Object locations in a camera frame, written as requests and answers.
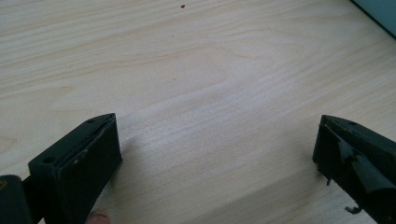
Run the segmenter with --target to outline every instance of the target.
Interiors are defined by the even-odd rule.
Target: wood grain
[[[374,223],[311,161],[322,114],[396,139],[395,40],[350,2],[3,0],[0,21],[1,175],[115,112],[113,223]]]

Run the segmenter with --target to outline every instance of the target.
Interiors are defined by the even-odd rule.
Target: fingertip
[[[96,209],[90,213],[86,224],[110,224],[110,219],[105,210]]]

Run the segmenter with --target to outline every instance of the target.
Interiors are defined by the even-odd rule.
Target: black device
[[[120,165],[115,114],[80,124],[32,159],[30,176],[0,176],[0,223],[85,223]]]
[[[313,161],[378,223],[396,223],[396,143],[356,122],[323,115]]]

